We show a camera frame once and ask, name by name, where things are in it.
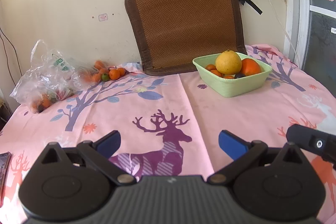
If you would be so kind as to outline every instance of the purple deer print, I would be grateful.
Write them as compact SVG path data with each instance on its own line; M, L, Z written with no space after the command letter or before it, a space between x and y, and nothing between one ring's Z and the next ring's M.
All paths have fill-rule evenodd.
M180 146L181 141L191 142L192 138L178 129L177 126L186 124L183 122L183 115L175 116L171 113L171 119L167 120L161 110L151 116L151 122L155 129L147 129L140 124L140 118L135 118L133 123L144 132L157 133L156 136L163 136L163 147L158 151L151 151L144 154L123 153L111 157L109 160L123 170L140 179L143 175L157 176L176 176L182 171L183 148Z

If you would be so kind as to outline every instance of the black cable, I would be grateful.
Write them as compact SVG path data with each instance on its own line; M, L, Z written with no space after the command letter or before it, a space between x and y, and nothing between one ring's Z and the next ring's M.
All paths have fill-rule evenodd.
M8 56L7 56L7 52L6 52L5 42L2 39L1 32L0 32L0 38L1 38L2 43L3 43L3 48L5 49L5 54L6 54L6 58L7 58L7 67L8 67L9 75L12 78L12 81L13 81L14 85L16 85L15 82L14 82L14 79L12 77L11 70L9 69Z
M5 38L8 40L8 42L12 45L14 51L15 51L15 55L16 55L16 60L17 60L17 64L19 66L19 70L20 70L20 74L22 76L22 72L21 72L21 67L20 67L20 63L19 63L19 58L17 57L17 53L16 53L16 49L14 47L14 45L12 44L12 42L8 39L8 37L5 35L5 33L2 31L1 26L0 26L0 32L2 32L2 34L5 36Z

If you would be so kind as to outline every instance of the green lime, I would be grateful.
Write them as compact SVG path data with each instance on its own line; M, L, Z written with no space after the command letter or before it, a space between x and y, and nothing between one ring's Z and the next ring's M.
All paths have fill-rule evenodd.
M102 81L107 82L107 81L110 81L110 76L107 73L103 73L101 75L101 79Z

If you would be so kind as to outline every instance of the blue leaf print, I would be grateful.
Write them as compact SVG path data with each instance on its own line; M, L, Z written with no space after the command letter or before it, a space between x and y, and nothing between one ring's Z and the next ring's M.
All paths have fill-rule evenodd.
M271 87L272 87L273 89L275 89L275 88L277 88L277 87L279 87L279 86L280 86L280 83L277 82L277 81L274 81L274 82L272 82L272 84L271 84Z
M57 121L58 119L61 119L62 116L63 116L63 114L58 114L55 117L53 117L50 121L51 122Z
M132 77L141 79L141 78L146 78L147 75L140 74L140 75L133 75Z
M143 92L139 92L138 95L141 98L147 99L147 100L159 100L161 98L163 98L163 96L159 93L156 93L154 91L143 91Z
M117 96L110 96L107 98L107 101L110 103L117 103L119 102L119 98Z
M159 85L164 81L164 78L156 79L153 81L152 85Z
M67 102L72 102L74 100L76 100L76 97L71 97L71 98L67 99Z

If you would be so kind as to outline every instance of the white cable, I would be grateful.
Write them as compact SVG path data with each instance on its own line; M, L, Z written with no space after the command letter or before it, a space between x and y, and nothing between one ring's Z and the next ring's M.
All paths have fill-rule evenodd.
M282 25L282 23L281 23L281 21L280 21L280 19L279 19L278 15L277 15L277 12L275 11L275 8L274 8L274 6L273 6L273 4L272 4L271 0L268 0L268 2L269 2L269 3L270 3L270 5L272 6L273 12L274 12L274 14L275 14L275 16L276 16L277 20L279 21L279 23L280 23L280 25L281 25L281 27L282 27L283 31L285 32L285 35L286 35L286 37L287 37L287 39L288 39L288 41L289 41L290 45L292 46L292 49L293 49L293 50L294 50L294 52L295 52L295 56L296 56L296 59L297 59L297 63L298 63L298 66L299 66L299 68L300 68L300 60L299 60L298 53L297 53L297 51L296 51L295 47L293 46L293 44L292 44L292 41L291 41L291 39L289 38L289 35L288 35L288 33L286 32L286 29L285 29L285 28L284 28L284 26Z

